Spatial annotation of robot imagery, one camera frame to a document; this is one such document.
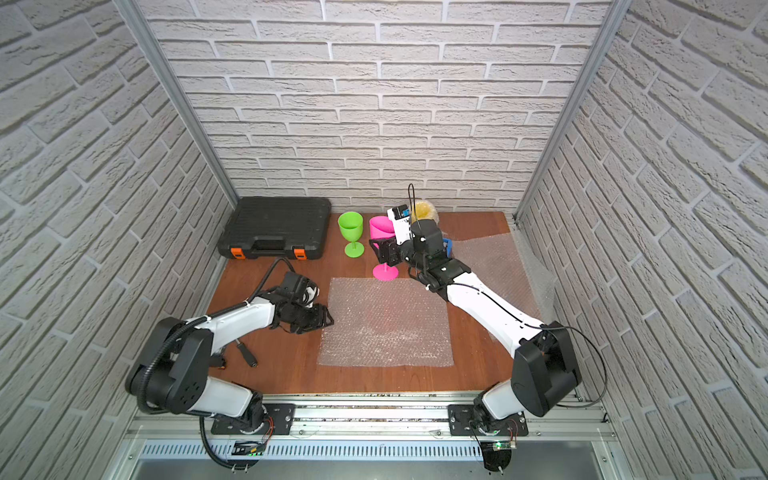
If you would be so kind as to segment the pink plastic wine glass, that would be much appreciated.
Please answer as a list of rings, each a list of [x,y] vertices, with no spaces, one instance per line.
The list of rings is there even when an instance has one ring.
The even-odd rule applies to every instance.
[[[392,281],[399,275],[398,268],[389,265],[389,245],[394,238],[394,226],[388,217],[374,216],[369,220],[369,244],[378,261],[372,273],[377,280],[383,282]]]

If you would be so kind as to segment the black plastic tool case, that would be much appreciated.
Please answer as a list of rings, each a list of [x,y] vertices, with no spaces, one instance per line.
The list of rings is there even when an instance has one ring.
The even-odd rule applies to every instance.
[[[220,255],[246,260],[322,257],[332,205],[321,197],[242,197],[217,242]]]

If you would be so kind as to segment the green plastic wine glass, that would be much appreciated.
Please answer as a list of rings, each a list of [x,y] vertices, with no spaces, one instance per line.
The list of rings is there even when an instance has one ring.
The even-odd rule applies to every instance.
[[[364,230],[363,216],[357,212],[345,212],[339,216],[338,226],[347,241],[344,253],[350,258],[361,257],[364,253],[364,245],[360,242]]]

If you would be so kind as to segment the aluminium mounting rail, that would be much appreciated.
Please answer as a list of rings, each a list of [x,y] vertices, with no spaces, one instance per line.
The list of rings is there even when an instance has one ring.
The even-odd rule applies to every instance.
[[[127,439],[141,460],[203,459],[204,440],[222,459],[475,461],[487,449],[519,456],[527,443],[584,446],[600,467],[619,454],[617,435],[598,407],[570,400],[538,418],[519,411],[482,427],[472,417],[472,392],[410,394],[274,394],[267,421],[246,434],[229,420],[201,430],[186,416],[139,414]]]

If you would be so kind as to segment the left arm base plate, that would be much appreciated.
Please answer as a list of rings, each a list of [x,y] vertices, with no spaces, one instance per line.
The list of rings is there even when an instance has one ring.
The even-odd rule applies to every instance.
[[[238,418],[217,415],[211,433],[214,435],[287,435],[293,424],[293,403],[258,403]]]

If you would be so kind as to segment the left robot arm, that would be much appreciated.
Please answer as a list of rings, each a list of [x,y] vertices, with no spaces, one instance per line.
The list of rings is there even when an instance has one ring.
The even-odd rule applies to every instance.
[[[286,324],[295,334],[334,324],[328,308],[273,292],[212,315],[159,321],[125,380],[125,390],[146,414],[208,414],[245,418],[257,394],[209,375],[219,349],[261,329]]]

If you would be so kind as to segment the blue tape dispenser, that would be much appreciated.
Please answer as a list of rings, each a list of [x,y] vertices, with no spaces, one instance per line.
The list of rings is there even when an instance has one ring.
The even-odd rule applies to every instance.
[[[451,258],[452,257],[452,248],[453,248],[453,242],[449,238],[443,239],[443,247],[446,253],[446,256]]]

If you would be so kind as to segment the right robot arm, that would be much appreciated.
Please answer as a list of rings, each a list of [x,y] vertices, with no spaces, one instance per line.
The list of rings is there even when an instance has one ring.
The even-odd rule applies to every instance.
[[[448,255],[434,220],[413,220],[404,205],[389,210],[387,216],[394,235],[370,242],[378,261],[390,266],[405,263],[412,279],[469,314],[513,358],[511,378],[475,398],[477,426],[488,429],[523,411],[542,417],[581,383],[565,326],[546,324],[493,292],[469,266]]]

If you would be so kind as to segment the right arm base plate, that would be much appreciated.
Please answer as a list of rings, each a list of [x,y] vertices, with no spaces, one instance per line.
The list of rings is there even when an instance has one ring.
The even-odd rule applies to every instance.
[[[468,404],[449,404],[447,406],[448,426],[452,437],[476,436],[480,439],[519,438],[529,435],[526,417],[523,412],[513,413],[498,420],[480,413],[478,407]]]

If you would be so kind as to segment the black handled screwdriver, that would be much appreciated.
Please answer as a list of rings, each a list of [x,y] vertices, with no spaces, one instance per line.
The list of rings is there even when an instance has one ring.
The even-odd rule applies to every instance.
[[[257,367],[258,360],[256,359],[255,355],[248,349],[248,347],[240,340],[236,340],[235,344],[246,364],[251,368]]]

